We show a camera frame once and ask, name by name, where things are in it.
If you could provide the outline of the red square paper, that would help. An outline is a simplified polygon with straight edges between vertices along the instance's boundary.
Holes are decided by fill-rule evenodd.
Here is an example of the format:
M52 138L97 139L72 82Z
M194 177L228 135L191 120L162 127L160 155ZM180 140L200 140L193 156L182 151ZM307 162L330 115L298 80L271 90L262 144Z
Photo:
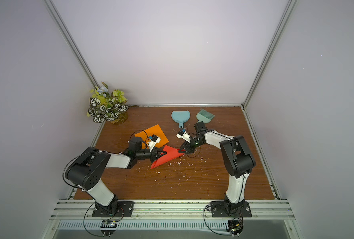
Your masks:
M163 151L166 152L165 155L161 156L159 159L157 159L155 162L152 163L150 169L154 169L156 167L159 167L173 159L176 159L178 157L184 156L183 153L179 152L178 148L173 148L168 145L164 146Z

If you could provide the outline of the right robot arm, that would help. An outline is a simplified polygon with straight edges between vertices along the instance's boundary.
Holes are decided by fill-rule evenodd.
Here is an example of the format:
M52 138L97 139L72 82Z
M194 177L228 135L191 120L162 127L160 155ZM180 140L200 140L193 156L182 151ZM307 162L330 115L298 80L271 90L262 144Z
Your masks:
M229 173L229 184L224 201L211 202L211 212L214 217L251 216L248 202L245 201L245 188L247 179L256 160L243 136L228 136L208 129L204 122L199 121L194 125L196 134L191 137L189 133L181 129L177 137L184 140L179 152L183 154L195 153L196 148L204 144L212 145L221 150L223 161Z

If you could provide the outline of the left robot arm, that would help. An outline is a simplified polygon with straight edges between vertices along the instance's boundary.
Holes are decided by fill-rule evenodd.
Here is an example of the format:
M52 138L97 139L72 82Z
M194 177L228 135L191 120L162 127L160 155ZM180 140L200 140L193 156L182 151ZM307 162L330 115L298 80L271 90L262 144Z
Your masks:
M153 135L147 144L141 137L129 140L123 153L110 153L95 147L88 147L81 155L71 160L62 176L72 187L87 192L94 199L94 217L114 216L120 210L118 197L104 184L102 175L106 168L131 169L139 160L155 162L168 153L156 147L160 138Z

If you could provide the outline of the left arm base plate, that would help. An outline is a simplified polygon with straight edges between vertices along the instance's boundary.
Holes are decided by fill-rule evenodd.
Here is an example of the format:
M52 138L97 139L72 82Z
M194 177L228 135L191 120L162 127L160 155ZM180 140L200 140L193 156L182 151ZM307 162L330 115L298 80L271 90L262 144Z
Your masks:
M98 203L94 203L95 209L92 216L94 218L110 218L110 217L132 217L134 210L133 201L113 201L108 206L102 206Z

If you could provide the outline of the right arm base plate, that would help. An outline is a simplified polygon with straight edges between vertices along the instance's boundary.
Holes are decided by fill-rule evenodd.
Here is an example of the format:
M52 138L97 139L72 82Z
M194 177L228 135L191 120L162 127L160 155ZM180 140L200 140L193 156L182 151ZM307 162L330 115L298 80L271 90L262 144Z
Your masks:
M232 204L228 201L212 201L209 204L208 211L212 217L231 217L231 218L251 218L252 212L248 202L245 200L240 203Z

